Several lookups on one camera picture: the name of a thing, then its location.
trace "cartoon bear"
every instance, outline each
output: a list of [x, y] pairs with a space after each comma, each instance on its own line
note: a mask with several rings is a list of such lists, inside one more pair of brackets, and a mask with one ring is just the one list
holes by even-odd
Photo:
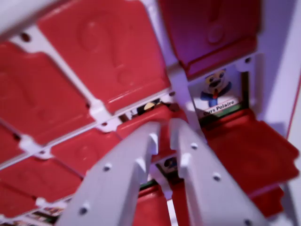
[[201, 100], [208, 101], [209, 107], [217, 105], [217, 98], [225, 95], [231, 89], [231, 82], [225, 80], [226, 69], [220, 70], [205, 78], [208, 84], [207, 90], [201, 92]]

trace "plastic hole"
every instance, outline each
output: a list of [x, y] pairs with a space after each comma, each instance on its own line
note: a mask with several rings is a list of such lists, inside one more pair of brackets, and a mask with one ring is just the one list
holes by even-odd
[[111, 168], [112, 168], [112, 165], [111, 165], [110, 163], [107, 163], [107, 164], [103, 167], [103, 171], [104, 171], [104, 172], [108, 172]]
[[245, 225], [247, 226], [252, 226], [252, 221], [250, 221], [249, 219], [244, 220]]
[[88, 209], [86, 207], [82, 207], [80, 208], [79, 210], [79, 214], [82, 216], [82, 215], [85, 215], [86, 213], [88, 213]]
[[25, 42], [31, 41], [31, 38], [30, 38], [29, 34], [27, 34], [27, 33], [21, 33], [20, 36], [21, 36], [22, 41], [25, 41]]
[[173, 97], [173, 96], [175, 95], [175, 92], [173, 91], [173, 92], [169, 93], [169, 95], [170, 95], [171, 97]]
[[245, 63], [246, 63], [246, 64], [248, 64], [249, 62], [251, 62], [251, 58], [250, 58], [250, 57], [247, 58], [247, 59], [245, 59]]
[[190, 146], [193, 150], [197, 150], [198, 148], [198, 145], [196, 143], [192, 143]]
[[221, 177], [221, 175], [219, 173], [214, 173], [213, 174], [213, 179], [215, 181], [219, 182], [222, 179], [222, 177]]
[[15, 140], [17, 140], [17, 141], [20, 141], [20, 140], [21, 140], [21, 138], [20, 138], [16, 133], [14, 133], [13, 136], [14, 136], [14, 139], [15, 139]]

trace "open red flap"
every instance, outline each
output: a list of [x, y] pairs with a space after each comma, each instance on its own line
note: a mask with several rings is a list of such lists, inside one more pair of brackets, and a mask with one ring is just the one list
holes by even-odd
[[139, 193], [133, 226], [171, 226], [167, 202], [159, 185]]
[[18, 147], [18, 141], [8, 129], [0, 125], [0, 163], [14, 158], [23, 153]]
[[[172, 190], [174, 210], [179, 226], [190, 225], [184, 182], [173, 185]], [[282, 191], [282, 189], [280, 187], [277, 187], [266, 193], [253, 197], [251, 200], [265, 217], [271, 217], [272, 215], [283, 211], [283, 208], [281, 206], [281, 198], [283, 194], [284, 192]]]
[[111, 113], [170, 86], [155, 33], [138, 0], [69, 0], [38, 25]]
[[262, 214], [268, 218], [283, 211], [283, 207], [281, 205], [283, 195], [283, 190], [278, 187], [252, 198], [252, 201]]
[[174, 154], [175, 151], [170, 149], [169, 145], [169, 130], [168, 121], [171, 118], [182, 118], [186, 120], [186, 116], [183, 111], [177, 112], [170, 111], [166, 106], [159, 106], [150, 112], [146, 112], [130, 121], [126, 121], [117, 128], [117, 133], [121, 138], [126, 138], [135, 129], [139, 128], [143, 124], [149, 121], [158, 121], [161, 123], [161, 132], [159, 140], [159, 154], [153, 156], [152, 161], [158, 161], [164, 157]]
[[24, 194], [47, 202], [75, 193], [81, 178], [55, 159], [30, 157], [0, 171], [0, 180]]
[[249, 109], [203, 129], [209, 146], [247, 194], [299, 174], [298, 150]]
[[260, 1], [160, 0], [166, 28], [187, 77], [256, 48]]
[[51, 148], [51, 153], [61, 162], [85, 176], [95, 163], [120, 142], [115, 132], [102, 133], [98, 129], [68, 139]]
[[45, 53], [0, 44], [0, 117], [45, 144], [93, 119], [86, 100]]

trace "red flap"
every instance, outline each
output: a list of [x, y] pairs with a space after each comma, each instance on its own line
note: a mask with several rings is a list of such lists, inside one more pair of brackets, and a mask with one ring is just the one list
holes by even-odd
[[0, 44], [0, 117], [45, 144], [93, 120], [85, 99], [44, 53]]
[[133, 226], [171, 226], [167, 202], [160, 186], [139, 193]]
[[255, 50], [260, 0], [160, 0], [174, 51], [187, 76]]
[[30, 157], [0, 171], [0, 180], [28, 195], [54, 202], [73, 194], [80, 177], [54, 159]]
[[251, 110], [227, 116], [203, 129], [209, 146], [244, 192], [285, 182], [299, 174], [298, 150]]
[[35, 206], [35, 200], [32, 197], [0, 184], [0, 214], [13, 218], [36, 208], [38, 207]]
[[38, 24], [111, 113], [170, 86], [140, 1], [71, 0]]
[[124, 122], [117, 128], [117, 133], [121, 138], [126, 138], [135, 129], [149, 121], [158, 121], [161, 123], [161, 132], [159, 140], [159, 154], [153, 156], [152, 161], [158, 161], [164, 157], [174, 154], [175, 151], [170, 149], [168, 121], [171, 118], [182, 118], [186, 120], [183, 111], [172, 112], [166, 106], [159, 106], [150, 112], [146, 112], [130, 121]]
[[0, 163], [3, 163], [13, 157], [23, 153], [18, 147], [18, 141], [14, 139], [13, 134], [0, 125]]
[[119, 142], [120, 139], [114, 132], [104, 134], [97, 129], [91, 129], [52, 147], [51, 153], [85, 176], [86, 171]]
[[184, 181], [176, 185], [171, 185], [173, 190], [174, 211], [177, 216], [179, 226], [189, 226], [189, 212], [187, 207]]
[[281, 198], [284, 192], [280, 187], [252, 198], [262, 214], [268, 218], [283, 211]]

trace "question mark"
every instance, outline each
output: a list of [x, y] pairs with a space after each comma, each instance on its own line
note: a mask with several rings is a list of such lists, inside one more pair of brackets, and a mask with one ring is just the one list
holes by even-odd
[[110, 56], [118, 82], [122, 85], [133, 85], [131, 71], [122, 59], [127, 46], [128, 31], [119, 16], [107, 11], [99, 12], [84, 21], [79, 33], [83, 49]]

